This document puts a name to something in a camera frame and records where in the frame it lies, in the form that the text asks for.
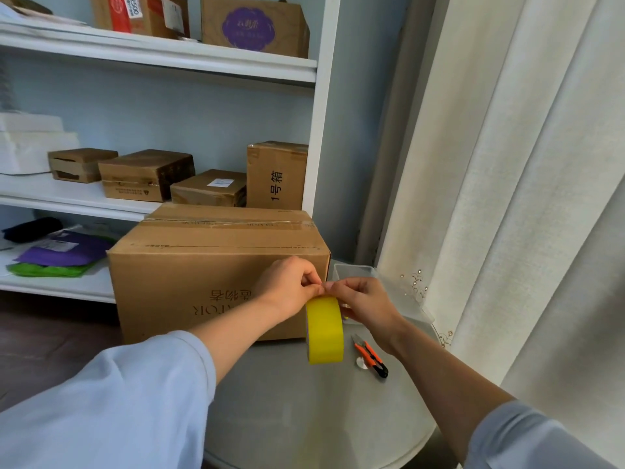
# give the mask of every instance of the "gray table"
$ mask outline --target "gray table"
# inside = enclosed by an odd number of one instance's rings
[[[436,339],[431,326],[418,324]],[[219,468],[400,468],[423,448],[435,423],[402,365],[379,351],[386,381],[356,367],[345,324],[343,362],[309,365],[305,342],[254,345],[217,388],[205,458]]]

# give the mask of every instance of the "white foam box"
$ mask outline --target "white foam box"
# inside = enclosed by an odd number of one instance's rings
[[[0,173],[46,173],[49,151],[76,148],[80,148],[76,133],[0,132]]]
[[[60,117],[25,113],[0,113],[0,131],[63,132]]]

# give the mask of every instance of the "scissors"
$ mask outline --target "scissors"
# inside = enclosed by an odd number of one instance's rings
[[[369,367],[373,367],[373,370],[375,370],[381,378],[388,377],[389,370],[386,368],[386,365],[382,363],[382,359],[379,358],[378,354],[371,348],[369,343],[363,340],[358,334],[352,334],[352,340],[354,341],[354,347],[363,356],[365,363]]]

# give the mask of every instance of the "yellow tape roll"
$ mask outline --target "yellow tape roll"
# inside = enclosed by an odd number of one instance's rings
[[[306,303],[306,344],[311,364],[343,360],[343,321],[336,298],[322,296]]]

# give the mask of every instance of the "shelf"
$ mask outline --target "shelf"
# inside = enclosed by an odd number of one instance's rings
[[[108,199],[102,182],[55,180],[52,173],[0,174],[0,204],[134,222],[160,206],[160,203]]]
[[[11,274],[6,266],[32,245],[21,244],[10,250],[0,251],[0,290],[87,299],[103,303],[115,302],[106,260],[102,260],[80,278],[33,278]]]
[[[0,46],[314,86],[317,61],[87,26],[3,20]]]

